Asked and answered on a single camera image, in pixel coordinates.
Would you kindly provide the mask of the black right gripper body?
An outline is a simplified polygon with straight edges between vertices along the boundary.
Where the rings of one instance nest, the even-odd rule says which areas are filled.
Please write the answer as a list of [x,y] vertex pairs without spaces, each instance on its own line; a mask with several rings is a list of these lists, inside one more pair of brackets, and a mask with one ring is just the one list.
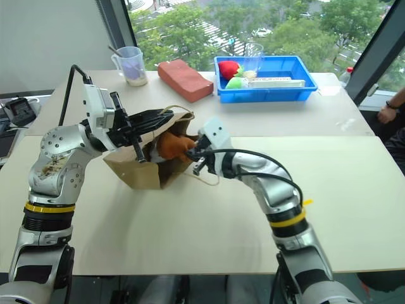
[[215,137],[217,134],[212,134],[211,136],[208,136],[207,134],[201,135],[200,138],[206,138],[208,140],[208,147],[204,150],[198,150],[198,151],[203,151],[205,158],[201,158],[199,161],[194,161],[196,164],[193,166],[192,173],[195,176],[199,176],[201,170],[204,167],[207,167],[208,172],[217,175],[216,170],[215,170],[215,153],[211,152],[212,145],[215,143]]

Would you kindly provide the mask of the bystander's bare hand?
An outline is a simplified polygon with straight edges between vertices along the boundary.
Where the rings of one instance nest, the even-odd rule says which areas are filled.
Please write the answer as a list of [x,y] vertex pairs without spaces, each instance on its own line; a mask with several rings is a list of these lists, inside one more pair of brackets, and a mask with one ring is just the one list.
[[387,124],[395,120],[399,111],[399,106],[391,105],[387,103],[377,114],[378,121],[382,124]]

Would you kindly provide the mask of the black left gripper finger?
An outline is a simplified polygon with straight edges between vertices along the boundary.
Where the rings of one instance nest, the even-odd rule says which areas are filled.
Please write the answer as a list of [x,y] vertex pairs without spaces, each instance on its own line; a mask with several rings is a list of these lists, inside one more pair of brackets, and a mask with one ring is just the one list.
[[135,125],[163,125],[170,121],[173,116],[174,112],[172,110],[155,109],[145,110],[130,115],[128,118]]
[[157,130],[169,120],[169,118],[152,118],[143,121],[131,119],[132,131],[130,138],[139,139],[141,135]]

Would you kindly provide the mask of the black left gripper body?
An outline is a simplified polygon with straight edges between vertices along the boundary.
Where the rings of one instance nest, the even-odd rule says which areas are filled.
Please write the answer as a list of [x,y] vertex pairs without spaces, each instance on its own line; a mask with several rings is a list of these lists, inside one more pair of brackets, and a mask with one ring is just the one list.
[[112,143],[120,147],[133,146],[137,160],[140,163],[146,162],[146,157],[140,147],[142,141],[141,124],[145,122],[144,114],[137,113],[128,115],[120,102],[120,97],[117,92],[111,92],[110,97],[115,106],[113,126],[108,132],[108,136]]

